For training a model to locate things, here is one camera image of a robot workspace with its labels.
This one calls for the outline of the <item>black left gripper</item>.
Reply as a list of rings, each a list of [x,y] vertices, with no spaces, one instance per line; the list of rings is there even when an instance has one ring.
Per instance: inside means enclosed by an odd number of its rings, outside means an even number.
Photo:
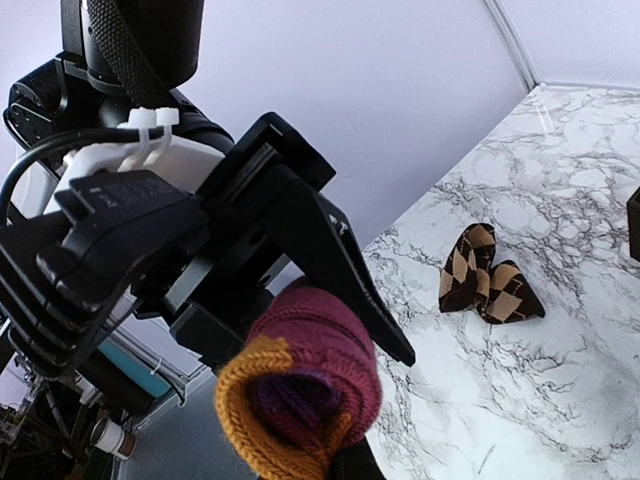
[[[209,239],[176,248],[134,286],[138,318],[161,316],[176,342],[218,370],[244,347],[291,260],[339,298],[407,366],[416,353],[382,300],[350,222],[320,194],[335,170],[286,120],[262,115],[197,189]]]

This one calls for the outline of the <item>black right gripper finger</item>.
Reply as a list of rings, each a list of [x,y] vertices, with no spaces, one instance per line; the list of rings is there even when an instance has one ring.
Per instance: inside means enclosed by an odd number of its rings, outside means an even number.
[[[384,480],[365,436],[354,445],[340,449],[332,458],[329,480]]]

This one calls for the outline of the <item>maroon striped sock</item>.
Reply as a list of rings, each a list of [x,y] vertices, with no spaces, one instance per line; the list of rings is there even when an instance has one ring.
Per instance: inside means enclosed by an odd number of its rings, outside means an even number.
[[[328,478],[336,455],[364,439],[381,402],[366,328],[305,277],[253,323],[214,393],[224,434],[262,479]]]

